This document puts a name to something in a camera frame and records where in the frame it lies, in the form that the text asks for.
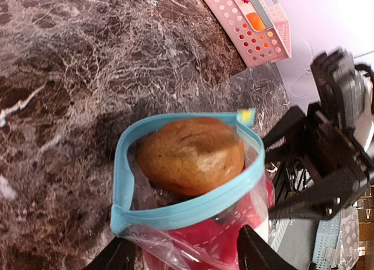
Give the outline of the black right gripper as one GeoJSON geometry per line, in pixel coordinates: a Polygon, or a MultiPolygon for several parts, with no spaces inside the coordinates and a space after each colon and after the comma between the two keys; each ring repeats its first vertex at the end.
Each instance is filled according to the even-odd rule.
{"type": "Polygon", "coordinates": [[[341,130],[318,102],[309,105],[307,116],[292,106],[262,141],[266,162],[294,162],[305,156],[313,180],[323,179],[270,208],[270,219],[332,219],[373,184],[370,117],[360,117],[356,130],[341,130]]]}

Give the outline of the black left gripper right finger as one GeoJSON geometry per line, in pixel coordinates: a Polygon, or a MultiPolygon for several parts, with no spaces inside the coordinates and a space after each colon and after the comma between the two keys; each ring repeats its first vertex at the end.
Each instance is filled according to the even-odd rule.
{"type": "Polygon", "coordinates": [[[281,258],[249,225],[237,239],[239,270],[296,270],[281,258]]]}

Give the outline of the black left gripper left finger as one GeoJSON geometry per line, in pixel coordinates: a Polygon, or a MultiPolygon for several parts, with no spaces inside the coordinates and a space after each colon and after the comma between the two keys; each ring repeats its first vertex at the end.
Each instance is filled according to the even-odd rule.
{"type": "Polygon", "coordinates": [[[84,270],[133,270],[135,256],[132,242],[115,237],[84,270]]]}

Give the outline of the red toy fruit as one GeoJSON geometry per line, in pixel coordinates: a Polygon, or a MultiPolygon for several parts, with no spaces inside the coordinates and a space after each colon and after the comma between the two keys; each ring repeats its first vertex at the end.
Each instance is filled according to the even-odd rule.
{"type": "Polygon", "coordinates": [[[234,216],[242,224],[251,226],[266,243],[268,242],[268,207],[261,195],[254,191],[248,192],[237,202],[234,216]]]}

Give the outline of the red toy apple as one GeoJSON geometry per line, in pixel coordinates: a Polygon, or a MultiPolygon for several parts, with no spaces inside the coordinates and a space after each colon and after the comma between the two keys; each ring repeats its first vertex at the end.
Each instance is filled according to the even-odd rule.
{"type": "Polygon", "coordinates": [[[177,265],[171,266],[159,258],[145,253],[149,269],[238,269],[237,238],[241,228],[238,220],[219,224],[205,220],[177,230],[170,230],[174,247],[172,258],[177,265]]]}

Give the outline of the large clear zip bag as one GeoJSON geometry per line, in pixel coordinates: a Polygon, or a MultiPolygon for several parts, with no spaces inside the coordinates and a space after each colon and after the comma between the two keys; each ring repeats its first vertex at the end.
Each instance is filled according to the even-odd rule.
{"type": "Polygon", "coordinates": [[[243,227],[268,242],[274,189],[254,116],[155,115],[122,133],[110,228],[144,251],[150,269],[238,269],[243,227]]]}

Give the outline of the brown toy kiwi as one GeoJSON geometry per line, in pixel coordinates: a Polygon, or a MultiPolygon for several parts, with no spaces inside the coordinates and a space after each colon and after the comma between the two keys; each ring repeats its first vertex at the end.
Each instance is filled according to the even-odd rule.
{"type": "Polygon", "coordinates": [[[143,174],[159,188],[200,196],[243,171],[244,141],[218,119],[194,117],[168,123],[150,134],[136,158],[143,174]]]}

